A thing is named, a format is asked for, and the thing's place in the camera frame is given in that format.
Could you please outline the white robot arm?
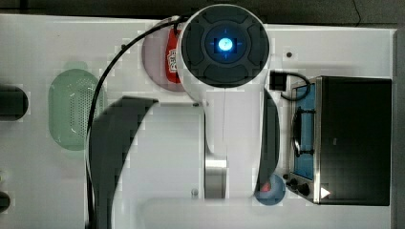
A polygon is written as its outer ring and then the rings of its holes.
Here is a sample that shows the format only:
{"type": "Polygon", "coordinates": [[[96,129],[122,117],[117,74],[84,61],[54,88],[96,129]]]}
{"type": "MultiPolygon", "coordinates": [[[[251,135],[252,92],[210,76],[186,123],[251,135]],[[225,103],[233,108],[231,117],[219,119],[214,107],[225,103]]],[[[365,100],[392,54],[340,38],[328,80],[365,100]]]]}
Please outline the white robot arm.
{"type": "Polygon", "coordinates": [[[181,85],[204,111],[204,196],[252,197],[270,69],[264,24],[240,6],[205,7],[183,25],[176,61],[181,85]]]}

